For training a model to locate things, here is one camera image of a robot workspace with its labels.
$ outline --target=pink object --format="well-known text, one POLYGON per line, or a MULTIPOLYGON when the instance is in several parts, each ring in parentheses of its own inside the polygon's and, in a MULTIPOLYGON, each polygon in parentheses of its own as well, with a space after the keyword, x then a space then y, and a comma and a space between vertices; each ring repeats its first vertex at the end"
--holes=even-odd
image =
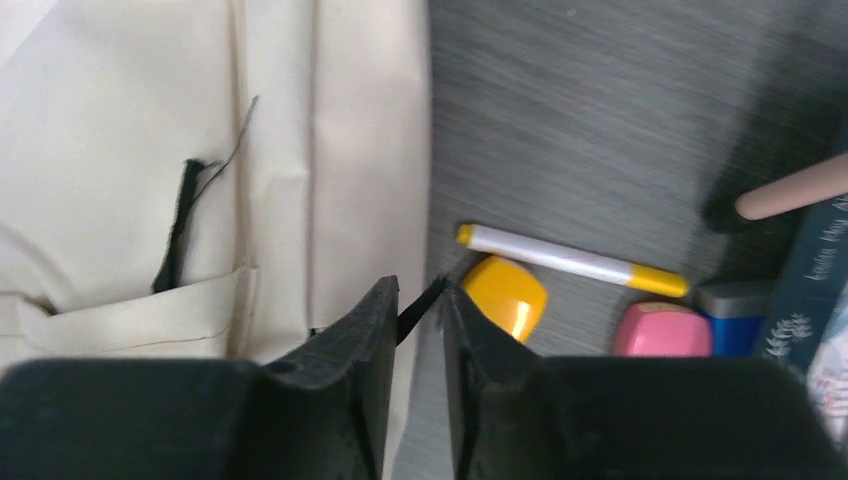
POLYGON ((627 309, 615 336, 613 354, 627 357, 708 357, 712 331, 704 317, 663 302, 627 309))

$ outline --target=white tote bag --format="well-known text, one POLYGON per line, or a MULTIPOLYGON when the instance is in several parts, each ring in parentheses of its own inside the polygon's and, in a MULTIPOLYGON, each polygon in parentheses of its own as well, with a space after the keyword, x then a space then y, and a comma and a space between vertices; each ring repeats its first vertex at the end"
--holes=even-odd
MULTIPOLYGON (((382 275, 423 287, 423 0, 0 0, 0 367, 302 344, 382 275), (155 295, 186 159, 231 168, 155 295)), ((212 168, 202 180, 208 180, 212 168)), ((384 468, 406 419, 399 349, 384 468)))

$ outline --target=yellow marker cap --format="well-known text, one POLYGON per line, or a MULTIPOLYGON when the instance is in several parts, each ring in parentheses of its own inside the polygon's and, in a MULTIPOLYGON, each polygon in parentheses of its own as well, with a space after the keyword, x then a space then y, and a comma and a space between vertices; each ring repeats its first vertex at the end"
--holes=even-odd
POLYGON ((474 225, 465 223, 459 226, 459 231, 456 232, 456 241, 462 245, 468 246, 471 243, 471 235, 474 234, 474 225))
POLYGON ((642 265, 631 264, 630 266, 633 277, 627 282, 628 287, 675 298, 680 298, 689 291, 686 279, 679 273, 666 272, 642 265))
POLYGON ((483 315, 521 343, 538 325, 548 302, 547 290, 533 274, 494 255, 480 262, 462 286, 483 315))

